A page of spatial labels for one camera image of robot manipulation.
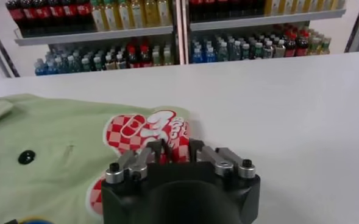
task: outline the white tabletop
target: white tabletop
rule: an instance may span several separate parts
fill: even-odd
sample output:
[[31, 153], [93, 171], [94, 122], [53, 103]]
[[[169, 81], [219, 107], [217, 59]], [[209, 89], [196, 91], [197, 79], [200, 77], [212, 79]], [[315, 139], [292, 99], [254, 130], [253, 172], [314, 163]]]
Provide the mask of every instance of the white tabletop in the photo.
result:
[[184, 107], [257, 166], [256, 223], [359, 223], [359, 53], [0, 80], [17, 93]]

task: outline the black button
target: black button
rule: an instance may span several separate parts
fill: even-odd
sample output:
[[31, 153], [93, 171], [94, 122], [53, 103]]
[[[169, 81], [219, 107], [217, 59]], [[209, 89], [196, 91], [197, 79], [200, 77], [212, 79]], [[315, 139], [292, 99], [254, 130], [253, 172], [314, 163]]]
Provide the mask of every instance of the black button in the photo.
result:
[[20, 157], [18, 157], [18, 162], [22, 165], [26, 165], [31, 163], [35, 158], [35, 152], [31, 150], [26, 150], [23, 153], [20, 154]]

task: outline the store shelf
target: store shelf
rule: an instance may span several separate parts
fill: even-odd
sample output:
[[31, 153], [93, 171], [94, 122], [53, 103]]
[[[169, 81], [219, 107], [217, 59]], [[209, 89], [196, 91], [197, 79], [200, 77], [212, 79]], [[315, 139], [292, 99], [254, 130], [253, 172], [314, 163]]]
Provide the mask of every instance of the store shelf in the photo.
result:
[[311, 21], [318, 19], [330, 19], [342, 17], [346, 12], [346, 9], [311, 12], [311, 13], [300, 13], [293, 15], [281, 15], [281, 16], [265, 16], [257, 18], [243, 18], [243, 19], [230, 19], [223, 21], [213, 21], [204, 23], [191, 23], [191, 31], [198, 30], [214, 30], [214, 29], [226, 29], [226, 28], [237, 28], [237, 27], [249, 27], [249, 26], [262, 26], [269, 24], [280, 24], [280, 23], [295, 23], [301, 21]]
[[77, 33], [71, 35], [57, 35], [46, 37], [17, 38], [15, 42], [19, 46], [31, 46], [40, 44], [75, 43], [84, 41], [109, 40], [127, 37], [142, 37], [151, 35], [170, 34], [173, 26], [151, 27], [142, 29], [116, 30], [108, 32]]

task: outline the bottle row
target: bottle row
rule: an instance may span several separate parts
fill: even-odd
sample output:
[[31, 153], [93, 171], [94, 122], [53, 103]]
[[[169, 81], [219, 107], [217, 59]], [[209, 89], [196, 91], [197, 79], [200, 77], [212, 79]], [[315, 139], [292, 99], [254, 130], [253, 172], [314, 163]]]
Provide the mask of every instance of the bottle row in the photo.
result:
[[190, 0], [190, 21], [343, 9], [346, 0]]
[[153, 48], [146, 42], [126, 46], [53, 49], [34, 64], [36, 75], [67, 74], [128, 68], [173, 65], [171, 45]]
[[331, 38], [313, 29], [274, 25], [273, 32], [245, 38], [215, 35], [192, 41], [192, 62], [209, 63], [329, 54]]
[[172, 24], [171, 0], [7, 0], [23, 37]]

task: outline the cartoon logo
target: cartoon logo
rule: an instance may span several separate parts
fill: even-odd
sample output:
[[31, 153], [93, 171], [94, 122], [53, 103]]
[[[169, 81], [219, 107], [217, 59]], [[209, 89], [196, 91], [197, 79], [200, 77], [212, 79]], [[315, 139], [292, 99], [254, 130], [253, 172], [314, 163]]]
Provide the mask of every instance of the cartoon logo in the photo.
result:
[[[188, 160], [188, 123], [175, 111], [161, 110], [148, 118], [141, 114], [124, 114], [111, 118], [103, 132], [104, 143], [120, 156], [126, 150], [137, 151], [148, 142], [164, 139], [172, 148], [175, 162]], [[88, 188], [86, 207], [93, 216], [102, 217], [101, 181], [104, 175]]]

